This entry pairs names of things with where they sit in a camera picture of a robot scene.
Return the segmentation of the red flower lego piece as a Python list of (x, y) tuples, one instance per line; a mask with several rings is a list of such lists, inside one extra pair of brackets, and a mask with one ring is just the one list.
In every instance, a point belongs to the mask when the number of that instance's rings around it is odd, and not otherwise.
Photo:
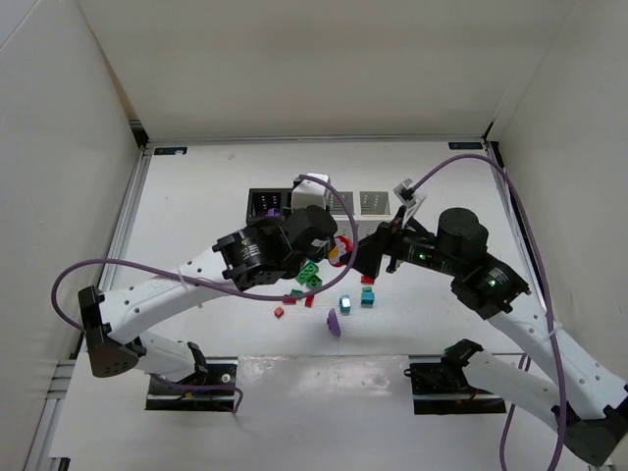
[(328, 253), (328, 261), (333, 267), (341, 267), (344, 262), (341, 260), (344, 255), (350, 255), (353, 244), (350, 238), (345, 235), (337, 235), (334, 239), (334, 246)]

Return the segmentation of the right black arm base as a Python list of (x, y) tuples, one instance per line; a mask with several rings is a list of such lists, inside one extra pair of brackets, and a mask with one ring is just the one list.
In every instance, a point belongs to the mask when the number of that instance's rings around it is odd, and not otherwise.
[(471, 387), (438, 357), (410, 357), (403, 375), (410, 381), (415, 415), (503, 414), (504, 400)]

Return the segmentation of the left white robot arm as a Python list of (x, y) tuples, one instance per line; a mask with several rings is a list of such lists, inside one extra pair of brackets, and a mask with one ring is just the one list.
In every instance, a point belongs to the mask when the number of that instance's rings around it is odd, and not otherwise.
[(174, 271), (135, 286), (82, 289), (78, 305), (93, 376), (137, 369), (185, 383), (205, 373), (195, 343), (169, 340), (152, 327), (218, 297), (296, 277), (306, 261), (329, 252), (337, 229), (326, 210), (309, 206), (223, 236)]

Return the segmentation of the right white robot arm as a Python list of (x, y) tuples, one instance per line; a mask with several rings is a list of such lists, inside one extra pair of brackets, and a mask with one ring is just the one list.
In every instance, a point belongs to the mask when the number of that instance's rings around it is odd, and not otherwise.
[(546, 377), (493, 359), (470, 340), (459, 341), (442, 357), (444, 367), (470, 387), (498, 394), (540, 419), (581, 460), (604, 465), (627, 436), (626, 381), (562, 328), (550, 328), (543, 309), (517, 302), (530, 292), (529, 285), (489, 253), (489, 232), (472, 211), (443, 211), (434, 233), (415, 220), (401, 220), (383, 222), (357, 242), (354, 269), (375, 279), (388, 256), (390, 273), (409, 263), (450, 276), (456, 298), (513, 340)]

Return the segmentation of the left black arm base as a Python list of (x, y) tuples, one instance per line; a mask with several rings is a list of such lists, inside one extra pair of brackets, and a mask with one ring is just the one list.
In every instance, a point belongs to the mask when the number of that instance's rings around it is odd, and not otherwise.
[(236, 414), (243, 391), (236, 384), (235, 357), (206, 357), (207, 371), (190, 380), (173, 382), (152, 376), (146, 393), (147, 411), (217, 412)]

